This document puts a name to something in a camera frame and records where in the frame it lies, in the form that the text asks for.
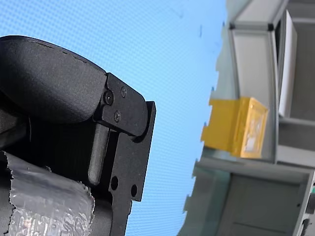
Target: silver duct tape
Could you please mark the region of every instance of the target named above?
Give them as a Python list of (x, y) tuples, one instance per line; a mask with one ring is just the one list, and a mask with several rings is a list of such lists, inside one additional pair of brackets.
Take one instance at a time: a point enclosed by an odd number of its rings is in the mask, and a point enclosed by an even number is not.
[(7, 236), (88, 236), (94, 198), (88, 188), (6, 153), (15, 206)]

